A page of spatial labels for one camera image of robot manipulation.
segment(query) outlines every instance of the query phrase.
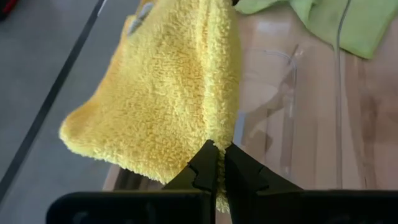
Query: gray floor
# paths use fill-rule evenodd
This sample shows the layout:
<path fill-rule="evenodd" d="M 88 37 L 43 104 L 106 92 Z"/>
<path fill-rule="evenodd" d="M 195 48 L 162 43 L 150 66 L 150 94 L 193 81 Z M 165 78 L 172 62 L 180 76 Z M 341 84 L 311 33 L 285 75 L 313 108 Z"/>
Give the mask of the gray floor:
<path fill-rule="evenodd" d="M 0 208 L 0 223 L 44 223 L 57 197 L 101 190 L 109 164 L 58 139 L 66 115 L 94 92 L 139 1 L 108 1 Z M 4 175 L 97 0 L 20 1 L 0 24 L 0 177 Z"/>

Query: microfiber towel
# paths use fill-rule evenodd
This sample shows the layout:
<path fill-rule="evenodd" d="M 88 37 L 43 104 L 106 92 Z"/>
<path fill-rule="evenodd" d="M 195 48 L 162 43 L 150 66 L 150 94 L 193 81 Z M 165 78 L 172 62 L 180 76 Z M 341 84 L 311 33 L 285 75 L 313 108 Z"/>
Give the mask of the microfiber towel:
<path fill-rule="evenodd" d="M 305 27 L 335 44 L 347 0 L 240 0 L 235 9 L 252 14 L 288 1 Z M 351 0 L 340 35 L 340 47 L 363 58 L 373 58 L 380 40 L 398 10 L 397 0 Z"/>
<path fill-rule="evenodd" d="M 242 62 L 235 16 L 230 0 L 162 0 L 128 35 L 129 17 L 105 77 L 60 138 L 77 154 L 163 184 L 211 139 L 220 149 L 217 207 L 228 211 L 223 155 Z"/>

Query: green cloth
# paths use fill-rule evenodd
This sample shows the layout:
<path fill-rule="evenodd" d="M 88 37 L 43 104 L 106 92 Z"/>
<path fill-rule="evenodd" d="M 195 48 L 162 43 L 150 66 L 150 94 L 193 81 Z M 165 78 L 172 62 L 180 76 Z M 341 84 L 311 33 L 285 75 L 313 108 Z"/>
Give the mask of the green cloth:
<path fill-rule="evenodd" d="M 347 0 L 240 0 L 235 9 L 252 14 L 286 1 L 309 31 L 335 44 Z M 340 47 L 357 56 L 372 58 L 397 10 L 398 0 L 351 0 L 341 30 Z"/>

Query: yellow towel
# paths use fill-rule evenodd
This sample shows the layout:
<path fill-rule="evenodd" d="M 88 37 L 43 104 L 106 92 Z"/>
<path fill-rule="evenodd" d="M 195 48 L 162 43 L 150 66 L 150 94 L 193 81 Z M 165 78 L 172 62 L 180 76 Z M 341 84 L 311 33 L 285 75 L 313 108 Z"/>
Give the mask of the yellow towel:
<path fill-rule="evenodd" d="M 166 184 L 207 139 L 223 154 L 238 111 L 241 47 L 230 0 L 158 1 L 126 35 L 95 94 L 60 128 L 68 148 Z"/>

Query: black edge strip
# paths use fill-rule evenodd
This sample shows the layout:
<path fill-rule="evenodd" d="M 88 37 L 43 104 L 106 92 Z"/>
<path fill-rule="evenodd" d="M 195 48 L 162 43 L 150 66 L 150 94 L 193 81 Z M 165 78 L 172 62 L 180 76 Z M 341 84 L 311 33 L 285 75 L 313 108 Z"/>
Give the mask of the black edge strip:
<path fill-rule="evenodd" d="M 104 0 L 98 0 L 96 6 L 93 9 L 93 12 L 91 13 L 90 17 L 88 18 L 86 25 L 84 26 L 82 32 L 79 35 L 79 38 L 75 42 L 75 45 L 73 46 L 71 52 L 69 53 L 69 56 L 65 63 L 63 64 L 63 67 L 58 74 L 57 79 L 55 80 L 54 84 L 52 85 L 50 92 L 48 93 L 47 97 L 45 98 L 42 106 L 40 107 L 39 112 L 37 113 L 32 125 L 30 126 L 24 140 L 22 141 L 22 144 L 19 146 L 19 149 L 17 153 L 15 154 L 14 158 L 11 161 L 10 166 L 7 168 L 6 173 L 4 174 L 4 177 L 0 181 L 0 208 L 3 203 L 3 200 L 10 189 L 12 183 L 14 182 L 14 179 L 16 178 L 19 169 L 21 168 L 23 162 L 25 161 L 25 158 L 27 157 L 30 148 L 36 138 L 37 133 L 40 131 L 41 126 L 43 125 L 43 122 L 45 118 L 47 117 L 51 106 L 53 105 L 59 91 L 61 90 L 61 87 L 65 80 L 68 77 L 68 74 L 70 70 L 72 69 L 73 64 L 75 63 L 77 57 L 80 54 L 81 49 L 83 48 L 83 45 L 86 42 L 86 39 L 88 37 L 88 34 L 90 33 L 91 29 L 94 26 L 94 23 L 97 19 L 97 14 L 103 4 Z"/>

